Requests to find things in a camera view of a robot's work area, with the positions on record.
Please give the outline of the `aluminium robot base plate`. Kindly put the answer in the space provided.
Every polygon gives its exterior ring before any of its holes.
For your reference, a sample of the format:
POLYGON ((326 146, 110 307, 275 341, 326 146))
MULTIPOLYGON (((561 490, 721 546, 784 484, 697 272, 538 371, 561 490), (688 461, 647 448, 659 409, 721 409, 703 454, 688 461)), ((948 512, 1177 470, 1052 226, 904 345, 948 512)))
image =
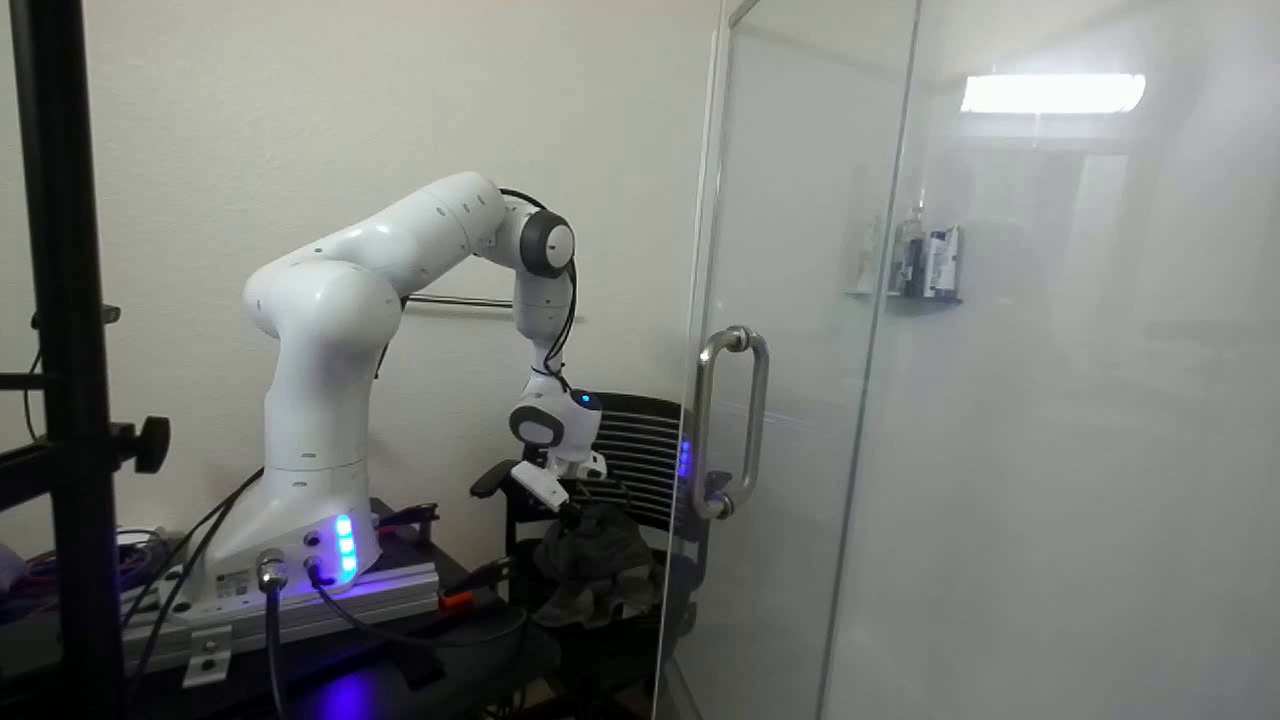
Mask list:
MULTIPOLYGON (((440 601, 433 558, 376 566, 351 585, 311 585, 293 572, 281 593, 281 641, 305 644, 337 633, 419 619, 440 601)), ((220 684, 241 655, 267 647, 267 596, 247 586, 229 601, 190 601, 159 585, 123 625, 123 663, 134 677, 176 668, 190 688, 220 684)))

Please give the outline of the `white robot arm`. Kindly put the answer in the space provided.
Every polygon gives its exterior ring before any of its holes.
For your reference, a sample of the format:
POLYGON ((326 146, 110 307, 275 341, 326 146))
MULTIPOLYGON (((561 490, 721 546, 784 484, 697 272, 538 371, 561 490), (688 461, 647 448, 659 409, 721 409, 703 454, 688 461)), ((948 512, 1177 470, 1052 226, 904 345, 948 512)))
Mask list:
POLYGON ((372 379, 406 304, 463 260, 517 276, 511 315, 531 371, 510 432, 538 448, 517 478, 553 512, 563 477, 601 477, 601 404, 563 377, 578 320, 578 230, 528 192, 451 171, 406 199, 293 247, 246 283, 246 307, 275 345, 266 392, 266 477, 233 503, 202 557, 202 593, 236 596, 266 550, 289 572, 351 585, 381 558, 369 490, 372 379))

